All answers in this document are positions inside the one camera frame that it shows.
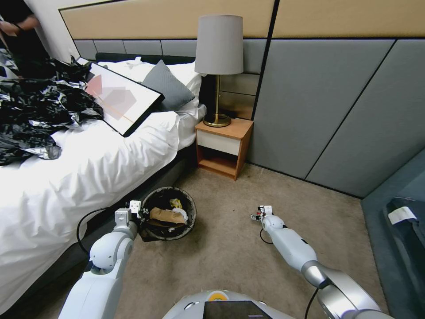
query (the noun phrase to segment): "abstract artwork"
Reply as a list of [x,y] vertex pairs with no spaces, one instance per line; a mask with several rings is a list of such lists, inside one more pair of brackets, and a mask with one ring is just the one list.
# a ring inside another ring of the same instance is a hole
[[103,108],[104,120],[122,136],[129,136],[164,96],[111,70],[92,63],[93,77],[85,91]]

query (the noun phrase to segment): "wooden nightstand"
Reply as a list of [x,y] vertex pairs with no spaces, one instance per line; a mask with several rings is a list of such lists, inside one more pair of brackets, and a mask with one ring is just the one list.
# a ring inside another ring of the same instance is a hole
[[236,180],[247,157],[253,124],[236,118],[222,128],[202,122],[195,126],[198,167]]

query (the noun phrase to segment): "black trash can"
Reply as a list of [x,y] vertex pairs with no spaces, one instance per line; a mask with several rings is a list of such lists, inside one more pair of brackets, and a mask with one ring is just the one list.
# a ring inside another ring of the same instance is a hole
[[170,209],[170,199],[174,198],[180,200],[183,209],[187,213],[186,225],[177,227],[170,232],[167,228],[147,224],[146,232],[150,237],[163,241],[175,240],[184,237],[192,230],[196,220],[195,202],[187,192],[180,188],[161,187],[154,190],[143,200],[142,208],[146,208],[148,211],[151,211],[154,207]]

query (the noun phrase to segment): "hand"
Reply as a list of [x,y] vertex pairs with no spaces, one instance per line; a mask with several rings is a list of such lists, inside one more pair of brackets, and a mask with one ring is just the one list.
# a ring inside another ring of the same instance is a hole
[[8,36],[17,36],[19,33],[19,28],[16,25],[6,21],[0,22],[0,29]]

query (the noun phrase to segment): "black cable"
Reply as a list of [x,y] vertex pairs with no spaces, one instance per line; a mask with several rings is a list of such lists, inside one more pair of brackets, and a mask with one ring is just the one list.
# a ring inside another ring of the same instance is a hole
[[260,238],[261,238],[261,240],[262,240],[263,242],[265,242],[266,244],[272,245],[272,244],[273,244],[272,242],[265,241],[265,240],[263,239],[263,237],[261,236],[261,233],[263,232],[263,230],[264,230],[264,228],[262,228],[262,229],[260,230]]
[[313,302],[314,297],[316,297],[318,291],[319,291],[319,288],[316,288],[316,290],[314,291],[313,295],[311,296],[310,301],[309,301],[309,304],[307,305],[307,308],[305,309],[304,319],[307,319],[307,316],[309,315],[309,310],[310,310],[311,303]]
[[84,218],[86,218],[87,216],[89,216],[89,215],[91,215],[93,213],[96,213],[96,212],[98,212],[100,210],[105,210],[105,209],[108,209],[108,208],[109,207],[103,207],[103,208],[99,208],[99,209],[96,209],[96,210],[92,210],[90,213],[84,215],[83,218],[80,219],[80,221],[78,222],[78,225],[77,225],[77,241],[78,241],[78,244],[79,244],[80,248],[82,249],[83,252],[86,253],[87,256],[90,256],[90,253],[83,246],[83,243],[81,242],[81,239],[80,239],[80,226],[81,226],[81,223],[83,222]]

